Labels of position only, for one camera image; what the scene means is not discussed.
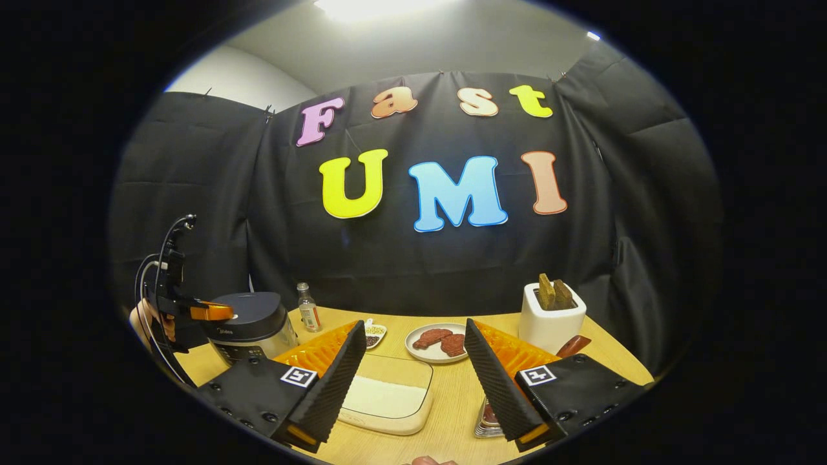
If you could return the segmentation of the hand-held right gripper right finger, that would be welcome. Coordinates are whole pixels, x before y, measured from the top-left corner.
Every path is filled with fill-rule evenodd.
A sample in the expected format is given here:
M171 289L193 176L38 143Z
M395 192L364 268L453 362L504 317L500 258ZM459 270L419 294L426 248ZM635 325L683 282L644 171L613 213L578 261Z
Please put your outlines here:
M558 357L472 318L464 347L506 440L521 452L581 435L649 390L587 354Z

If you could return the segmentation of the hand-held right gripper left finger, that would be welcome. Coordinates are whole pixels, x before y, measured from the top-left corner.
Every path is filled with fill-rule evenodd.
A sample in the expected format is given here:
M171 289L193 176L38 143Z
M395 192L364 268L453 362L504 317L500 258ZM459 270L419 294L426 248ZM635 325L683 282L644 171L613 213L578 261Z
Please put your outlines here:
M246 429L316 453L328 441L366 345L364 321L355 320L274 359L249 356L197 392Z

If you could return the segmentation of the black and silver rice cooker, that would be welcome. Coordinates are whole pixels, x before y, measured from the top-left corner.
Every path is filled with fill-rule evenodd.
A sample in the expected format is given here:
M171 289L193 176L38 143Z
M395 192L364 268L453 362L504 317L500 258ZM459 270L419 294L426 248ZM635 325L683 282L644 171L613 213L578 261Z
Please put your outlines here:
M231 307L233 317L202 322L201 327L228 367L249 357L273 359L298 347L297 333L279 294L236 293L215 301Z

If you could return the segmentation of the metal wire chopstick holder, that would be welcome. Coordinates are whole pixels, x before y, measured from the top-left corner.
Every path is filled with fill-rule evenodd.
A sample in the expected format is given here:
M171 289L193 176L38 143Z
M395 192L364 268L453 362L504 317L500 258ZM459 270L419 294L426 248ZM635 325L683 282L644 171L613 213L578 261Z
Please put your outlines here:
M504 430L487 398L482 400L481 407L479 407L474 435L478 438L504 436Z

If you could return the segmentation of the clear rice container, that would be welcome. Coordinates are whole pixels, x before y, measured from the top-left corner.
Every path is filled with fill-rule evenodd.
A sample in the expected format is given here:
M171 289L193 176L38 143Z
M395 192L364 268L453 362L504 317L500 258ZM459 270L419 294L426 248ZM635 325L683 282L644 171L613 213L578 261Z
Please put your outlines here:
M381 355L361 359L339 421L387 435L416 435L432 408L434 369L417 360Z

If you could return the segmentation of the brown wooden spoon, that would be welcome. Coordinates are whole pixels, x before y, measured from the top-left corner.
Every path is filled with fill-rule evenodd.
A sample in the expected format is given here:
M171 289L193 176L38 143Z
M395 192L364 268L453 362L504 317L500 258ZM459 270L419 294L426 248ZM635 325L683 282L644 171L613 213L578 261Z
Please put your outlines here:
M583 348L587 347L591 343L590 338L587 336L576 335L571 338L566 344L562 346L562 348L556 353L557 357L569 357L576 353L579 353Z

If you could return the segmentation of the small clear bottle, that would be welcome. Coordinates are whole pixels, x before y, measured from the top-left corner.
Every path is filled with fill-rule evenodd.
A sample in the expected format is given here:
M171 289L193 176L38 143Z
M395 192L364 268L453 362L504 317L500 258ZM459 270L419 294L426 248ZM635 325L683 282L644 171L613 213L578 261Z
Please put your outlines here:
M309 285L306 282L299 282L297 291L298 310L302 323L308 332L318 333L322 329L322 324L318 315L318 306L310 294Z

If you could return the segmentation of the white toaster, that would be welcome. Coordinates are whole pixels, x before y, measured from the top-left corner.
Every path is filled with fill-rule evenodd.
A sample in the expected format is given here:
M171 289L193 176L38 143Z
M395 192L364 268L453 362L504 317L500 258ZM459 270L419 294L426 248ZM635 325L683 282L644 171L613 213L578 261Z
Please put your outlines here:
M573 288L565 286L575 302L572 309L543 310L537 297L539 284L531 283L523 288L518 327L521 340L549 353L557 353L566 342L579 335L587 306Z

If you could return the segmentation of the round white plate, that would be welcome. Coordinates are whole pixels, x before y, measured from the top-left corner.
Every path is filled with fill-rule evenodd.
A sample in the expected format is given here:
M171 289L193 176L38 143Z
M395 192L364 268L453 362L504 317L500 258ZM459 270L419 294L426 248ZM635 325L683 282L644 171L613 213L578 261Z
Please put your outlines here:
M420 341L422 335L424 335L428 331L435 329L444 329L450 331L452 335L466 334L466 324L442 322L417 327L417 329L414 329L413 331L408 333L404 341L404 346L412 357L419 359L419 361L431 364L454 363L458 361L463 361L463 359L467 358L468 354L466 351L458 353L457 355L450 355L449 353L447 353L442 348L442 341L434 342L434 344L430 344L428 345L428 347L415 347L416 342Z

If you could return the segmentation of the black backdrop cloth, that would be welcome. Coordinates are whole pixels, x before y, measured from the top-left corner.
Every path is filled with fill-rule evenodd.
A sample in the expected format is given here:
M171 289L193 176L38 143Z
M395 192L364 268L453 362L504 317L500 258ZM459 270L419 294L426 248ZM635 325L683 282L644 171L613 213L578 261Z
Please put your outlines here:
M307 282L318 303L407 316L519 311L545 273L660 376L718 287L720 186L679 103L594 45L566 77L428 72L265 110L165 92L113 183L116 297L174 220L184 291Z

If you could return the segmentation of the large ceiling light panel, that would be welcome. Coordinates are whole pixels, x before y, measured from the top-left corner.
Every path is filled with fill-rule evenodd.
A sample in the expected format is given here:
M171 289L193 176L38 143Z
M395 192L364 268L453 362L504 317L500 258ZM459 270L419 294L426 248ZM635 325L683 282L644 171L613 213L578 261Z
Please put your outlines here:
M399 17L449 5L458 0L315 0L313 6L340 23Z

